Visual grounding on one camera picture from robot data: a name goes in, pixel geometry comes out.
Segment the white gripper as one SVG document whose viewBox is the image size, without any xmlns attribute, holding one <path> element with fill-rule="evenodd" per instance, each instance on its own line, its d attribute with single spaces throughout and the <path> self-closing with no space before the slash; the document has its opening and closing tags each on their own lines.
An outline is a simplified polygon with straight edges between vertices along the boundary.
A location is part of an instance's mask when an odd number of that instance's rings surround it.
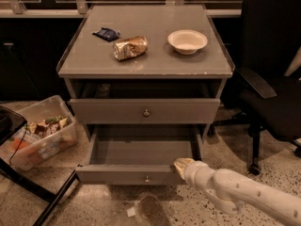
<svg viewBox="0 0 301 226">
<path fill-rule="evenodd" d="M 192 158 L 177 158 L 174 167 L 187 184 L 205 192 L 214 190 L 215 170 Z"/>
</svg>

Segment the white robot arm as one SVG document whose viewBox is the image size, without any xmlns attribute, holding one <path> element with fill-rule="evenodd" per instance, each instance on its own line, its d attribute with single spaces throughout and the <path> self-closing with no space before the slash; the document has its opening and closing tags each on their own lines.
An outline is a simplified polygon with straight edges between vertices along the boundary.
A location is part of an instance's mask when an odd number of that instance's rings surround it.
<svg viewBox="0 0 301 226">
<path fill-rule="evenodd" d="M 235 215 L 243 203 L 285 226 L 301 226 L 301 198 L 258 183 L 230 169 L 212 169 L 202 161 L 178 158 L 174 166 L 191 187 L 200 189 L 220 211 Z"/>
</svg>

